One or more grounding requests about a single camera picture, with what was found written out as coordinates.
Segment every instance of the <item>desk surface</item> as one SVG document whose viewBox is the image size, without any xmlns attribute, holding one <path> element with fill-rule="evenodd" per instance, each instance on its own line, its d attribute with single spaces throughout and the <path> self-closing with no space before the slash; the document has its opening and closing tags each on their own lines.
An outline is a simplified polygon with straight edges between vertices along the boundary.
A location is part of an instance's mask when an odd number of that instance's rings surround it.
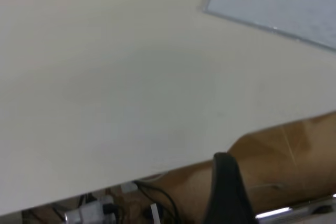
<svg viewBox="0 0 336 224">
<path fill-rule="evenodd" d="M 202 0 L 0 0 L 0 214 L 334 110 L 336 55 Z"/>
</svg>

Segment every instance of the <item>wire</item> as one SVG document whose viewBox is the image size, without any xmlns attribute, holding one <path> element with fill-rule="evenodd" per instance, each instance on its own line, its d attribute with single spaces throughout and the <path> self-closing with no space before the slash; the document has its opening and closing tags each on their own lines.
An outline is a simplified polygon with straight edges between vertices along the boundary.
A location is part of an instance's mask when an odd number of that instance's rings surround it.
<svg viewBox="0 0 336 224">
<path fill-rule="evenodd" d="M 85 199 L 85 195 L 81 195 L 79 197 L 77 208 L 79 208 L 83 204 L 84 199 Z"/>
<path fill-rule="evenodd" d="M 168 172 L 166 173 L 161 173 L 158 174 L 156 177 L 154 178 L 149 178 L 149 179 L 138 179 L 137 181 L 143 182 L 143 183 L 152 183 L 155 181 L 158 181 L 159 179 L 161 179 L 163 176 L 165 176 Z"/>
<path fill-rule="evenodd" d="M 156 203 L 157 205 L 160 205 L 174 220 L 175 223 L 178 223 L 177 218 L 170 212 L 166 207 L 164 207 L 160 202 L 157 200 L 153 199 L 151 196 L 149 196 L 141 187 L 138 187 L 139 191 L 142 192 L 144 196 L 146 196 L 150 201 Z"/>
<path fill-rule="evenodd" d="M 173 206 L 173 209 L 174 209 L 174 213 L 175 213 L 175 220 L 176 220 L 176 223 L 181 223 L 181 219 L 180 219 L 180 215 L 178 213 L 178 210 L 177 210 L 177 207 L 176 207 L 176 204 L 174 202 L 174 200 L 172 199 L 172 197 L 170 197 L 170 195 L 168 193 L 166 193 L 164 190 L 158 188 L 158 187 L 154 187 L 154 186 L 151 186 L 151 185 L 147 185 L 147 184 L 144 184 L 142 182 L 139 182 L 139 181 L 135 181 L 134 182 L 137 186 L 138 186 L 138 189 L 144 194 L 146 195 L 142 190 L 141 190 L 141 187 L 143 188 L 147 188 L 147 189 L 151 189 L 151 190 L 156 190 L 156 191 L 159 191 L 160 193 L 162 193 L 164 196 L 166 196 L 168 198 L 168 200 L 170 201 L 170 203 L 172 204 Z"/>
<path fill-rule="evenodd" d="M 123 224 L 124 222 L 124 219 L 125 219 L 125 209 L 122 207 L 122 206 L 118 206 L 118 205 L 115 205 L 116 207 L 118 207 L 121 211 L 121 217 L 119 218 L 119 223 L 120 224 Z"/>
<path fill-rule="evenodd" d="M 34 213 L 34 211 L 32 211 L 31 209 L 28 210 L 28 213 L 30 215 L 32 215 L 36 220 L 38 220 L 39 222 L 43 223 L 43 224 L 46 224 L 47 222 L 42 220 L 41 217 L 39 215 L 37 215 L 36 213 Z"/>
<path fill-rule="evenodd" d="M 55 207 L 52 207 L 52 210 L 54 211 L 54 213 L 58 216 L 58 218 L 59 218 L 62 222 L 65 221 L 65 218 L 63 217 L 63 215 L 61 215 L 61 214 L 59 213 L 59 211 L 57 211 L 57 209 L 56 209 Z"/>
</svg>

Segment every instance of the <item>floor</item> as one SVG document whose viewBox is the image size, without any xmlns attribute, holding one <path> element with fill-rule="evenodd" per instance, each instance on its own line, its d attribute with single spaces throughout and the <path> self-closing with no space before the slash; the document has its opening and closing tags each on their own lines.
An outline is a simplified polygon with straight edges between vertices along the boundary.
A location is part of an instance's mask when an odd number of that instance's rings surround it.
<svg viewBox="0 0 336 224">
<path fill-rule="evenodd" d="M 336 193 L 336 113 L 246 134 L 229 152 L 238 160 L 255 213 Z M 185 223 L 200 223 L 211 176 L 212 161 L 208 161 L 171 171 L 152 184 L 171 195 Z M 122 194 L 119 186 L 96 194 L 105 193 L 125 206 L 126 223 L 142 223 L 139 216 L 150 203 L 143 195 L 138 191 Z M 169 205 L 161 195 L 152 196 Z M 71 208 L 77 201 L 73 198 L 60 204 Z M 47 223 L 57 223 L 49 206 L 35 208 L 34 212 Z"/>
</svg>

